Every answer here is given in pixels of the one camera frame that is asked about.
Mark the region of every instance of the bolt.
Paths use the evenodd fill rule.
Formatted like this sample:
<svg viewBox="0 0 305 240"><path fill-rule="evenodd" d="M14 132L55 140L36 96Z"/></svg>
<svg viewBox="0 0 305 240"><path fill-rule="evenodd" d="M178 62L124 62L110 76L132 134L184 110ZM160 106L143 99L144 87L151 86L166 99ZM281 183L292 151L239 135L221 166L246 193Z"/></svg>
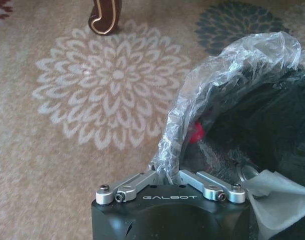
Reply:
<svg viewBox="0 0 305 240"><path fill-rule="evenodd" d="M231 185L231 189L233 191L239 191L242 189L242 186L239 183L234 183L233 185Z"/></svg>
<svg viewBox="0 0 305 240"><path fill-rule="evenodd" d="M122 192L117 193L114 196L114 199L116 200L117 203L121 203L123 200L125 200L125 195Z"/></svg>
<svg viewBox="0 0 305 240"><path fill-rule="evenodd" d="M103 191L104 193L109 191L109 185L103 184L100 186L100 190Z"/></svg>
<svg viewBox="0 0 305 240"><path fill-rule="evenodd" d="M224 192L221 192L218 194L218 201L223 202L226 200L226 194Z"/></svg>

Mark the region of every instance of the floral rug pattern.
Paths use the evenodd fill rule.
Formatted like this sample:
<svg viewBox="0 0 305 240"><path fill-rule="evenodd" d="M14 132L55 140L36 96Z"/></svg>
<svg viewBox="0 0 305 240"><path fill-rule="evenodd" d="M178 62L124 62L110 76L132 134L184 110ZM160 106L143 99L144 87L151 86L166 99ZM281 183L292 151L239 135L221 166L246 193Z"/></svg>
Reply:
<svg viewBox="0 0 305 240"><path fill-rule="evenodd" d="M96 37L88 26L75 28L36 63L44 71L32 94L42 101L38 112L80 144L94 139L99 150L158 136L191 62L158 29L132 20L119 26L120 34Z"/></svg>
<svg viewBox="0 0 305 240"><path fill-rule="evenodd" d="M196 25L199 44L211 55L220 54L229 44L249 34L289 32L268 9L240 1L211 5L200 14Z"/></svg>
<svg viewBox="0 0 305 240"><path fill-rule="evenodd" d="M95 192L147 169L195 65L261 32L305 50L305 0L123 0L110 36L92 7L0 0L0 240L92 239Z"/></svg>

